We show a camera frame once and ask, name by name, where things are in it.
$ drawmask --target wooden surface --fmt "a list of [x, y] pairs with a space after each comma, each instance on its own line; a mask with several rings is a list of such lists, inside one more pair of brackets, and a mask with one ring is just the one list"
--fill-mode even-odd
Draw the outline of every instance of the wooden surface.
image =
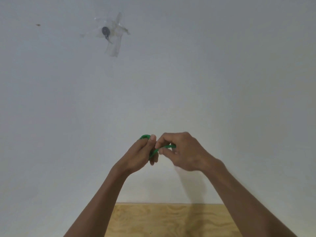
[[222, 204], [117, 204], [106, 237], [241, 237]]

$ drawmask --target wood grain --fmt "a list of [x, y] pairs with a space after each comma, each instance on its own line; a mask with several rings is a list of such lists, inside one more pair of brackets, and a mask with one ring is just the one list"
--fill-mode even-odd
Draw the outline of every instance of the wood grain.
[[117, 204], [106, 237], [241, 237], [222, 204]]

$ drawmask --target green loop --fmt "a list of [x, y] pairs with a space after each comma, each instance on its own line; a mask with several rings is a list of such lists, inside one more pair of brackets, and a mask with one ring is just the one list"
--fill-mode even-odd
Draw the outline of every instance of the green loop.
[[[142, 135], [140, 137], [140, 139], [145, 139], [145, 138], [149, 139], [150, 135]], [[161, 148], [176, 148], [176, 146], [175, 145], [166, 145], [166, 146], [163, 146]], [[155, 149], [155, 150], [151, 151], [149, 154], [149, 159], [152, 158], [158, 152], [158, 150], [159, 149]]]

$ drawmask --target black round object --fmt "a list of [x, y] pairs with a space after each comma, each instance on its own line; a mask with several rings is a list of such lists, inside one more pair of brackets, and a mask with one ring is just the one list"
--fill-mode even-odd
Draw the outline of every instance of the black round object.
[[109, 35], [111, 34], [110, 29], [106, 26], [102, 27], [102, 34], [105, 36], [105, 39], [109, 39]]

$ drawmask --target green rope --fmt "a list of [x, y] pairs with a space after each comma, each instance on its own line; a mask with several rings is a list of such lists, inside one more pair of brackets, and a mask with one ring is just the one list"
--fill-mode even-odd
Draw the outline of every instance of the green rope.
[[[145, 138], [149, 139], [150, 135], [142, 135], [140, 137], [140, 139], [145, 139]], [[175, 145], [166, 145], [166, 146], [163, 146], [161, 148], [176, 148], [176, 146]], [[158, 152], [158, 150], [159, 149], [151, 151], [150, 154], [149, 154], [149, 159], [152, 158]]]

